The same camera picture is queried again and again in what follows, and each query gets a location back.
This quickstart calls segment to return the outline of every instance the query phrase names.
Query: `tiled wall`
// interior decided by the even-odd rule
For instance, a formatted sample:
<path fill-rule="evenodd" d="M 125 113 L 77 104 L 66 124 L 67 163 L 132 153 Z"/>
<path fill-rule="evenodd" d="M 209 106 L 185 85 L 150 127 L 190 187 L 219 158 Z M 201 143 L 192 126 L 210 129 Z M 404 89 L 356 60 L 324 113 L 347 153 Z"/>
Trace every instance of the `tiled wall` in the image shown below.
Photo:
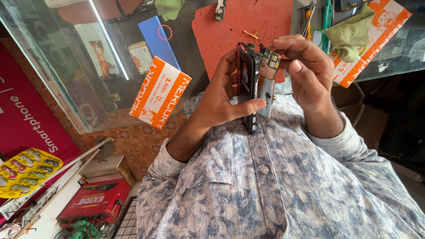
<path fill-rule="evenodd" d="M 0 41 L 19 64 L 78 148 L 85 152 L 96 145 L 97 137 L 115 138 L 113 142 L 115 152 L 113 152 L 113 155 L 124 155 L 137 180 L 142 180 L 143 176 L 146 175 L 147 168 L 156 157 L 162 142 L 166 138 L 173 137 L 181 125 L 186 122 L 186 116 L 178 116 L 169 118 L 162 130 L 154 128 L 147 123 L 139 123 L 88 134 L 78 134 L 13 39 L 5 37 L 0 38 Z"/>

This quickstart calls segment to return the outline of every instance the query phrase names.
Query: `shirt sleeve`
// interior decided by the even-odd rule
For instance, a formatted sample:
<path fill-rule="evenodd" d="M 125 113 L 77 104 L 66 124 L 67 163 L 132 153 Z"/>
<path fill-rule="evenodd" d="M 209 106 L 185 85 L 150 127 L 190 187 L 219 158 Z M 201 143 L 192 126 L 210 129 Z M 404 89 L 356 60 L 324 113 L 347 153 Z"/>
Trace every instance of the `shirt sleeve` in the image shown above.
<path fill-rule="evenodd" d="M 349 169 L 362 186 L 398 214 L 419 235 L 425 235 L 425 215 L 409 195 L 391 163 L 367 149 L 344 113 L 344 130 L 330 139 L 309 135 L 311 141 Z"/>
<path fill-rule="evenodd" d="M 322 148 L 339 162 L 352 161 L 359 158 L 366 150 L 366 144 L 357 134 L 344 113 L 340 113 L 344 119 L 344 130 L 337 136 L 329 139 L 321 139 L 309 134 L 310 140 Z"/>
<path fill-rule="evenodd" d="M 169 138 L 164 140 L 158 155 L 148 169 L 148 173 L 154 178 L 178 176 L 180 171 L 186 166 L 185 163 L 177 161 L 168 153 L 167 144 L 169 142 Z"/>
<path fill-rule="evenodd" d="M 180 171 L 186 166 L 185 163 L 174 159 L 167 151 L 166 139 L 159 150 L 158 155 L 147 170 L 137 193 L 137 238 L 150 238 L 161 221 L 166 209 L 175 195 Z M 201 149 L 191 158 L 199 156 Z"/>

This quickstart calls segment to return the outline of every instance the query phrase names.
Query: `yellow packaging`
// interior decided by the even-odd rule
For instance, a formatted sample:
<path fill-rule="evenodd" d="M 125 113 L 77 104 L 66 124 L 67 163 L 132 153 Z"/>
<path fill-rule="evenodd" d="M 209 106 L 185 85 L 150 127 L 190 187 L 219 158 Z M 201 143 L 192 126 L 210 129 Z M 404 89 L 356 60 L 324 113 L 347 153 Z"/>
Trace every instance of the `yellow packaging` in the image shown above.
<path fill-rule="evenodd" d="M 62 160 L 43 150 L 22 151 L 0 166 L 0 197 L 28 195 L 62 166 Z"/>

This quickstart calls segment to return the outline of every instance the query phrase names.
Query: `glass counter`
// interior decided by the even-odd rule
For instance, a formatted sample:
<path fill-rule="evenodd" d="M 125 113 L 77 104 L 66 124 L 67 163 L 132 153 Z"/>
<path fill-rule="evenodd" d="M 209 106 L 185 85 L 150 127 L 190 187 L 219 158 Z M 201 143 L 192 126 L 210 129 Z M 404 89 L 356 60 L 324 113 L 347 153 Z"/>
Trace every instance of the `glass counter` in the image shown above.
<path fill-rule="evenodd" d="M 186 3 L 166 23 L 176 64 L 192 77 L 171 117 L 185 114 L 184 100 L 208 85 L 191 21 L 214 2 Z M 2 23 L 80 134 L 141 122 L 128 113 L 151 62 L 130 51 L 145 41 L 138 24 L 156 15 L 153 1 L 143 0 L 0 1 Z"/>

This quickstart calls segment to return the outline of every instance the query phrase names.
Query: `yellow screwdriver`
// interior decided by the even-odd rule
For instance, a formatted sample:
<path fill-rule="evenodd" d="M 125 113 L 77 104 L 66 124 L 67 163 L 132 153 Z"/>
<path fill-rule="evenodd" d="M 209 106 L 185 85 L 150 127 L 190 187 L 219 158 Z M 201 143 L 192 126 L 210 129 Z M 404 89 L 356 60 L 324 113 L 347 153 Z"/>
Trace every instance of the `yellow screwdriver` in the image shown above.
<path fill-rule="evenodd" d="M 307 40 L 312 40 L 312 36 L 310 35 L 310 20 L 311 20 L 311 15 L 313 15 L 313 11 L 314 11 L 314 6 L 313 5 L 309 5 L 307 7 L 304 7 L 304 11 L 306 12 L 306 22 L 307 22 L 307 32 L 305 34 L 305 38 Z"/>

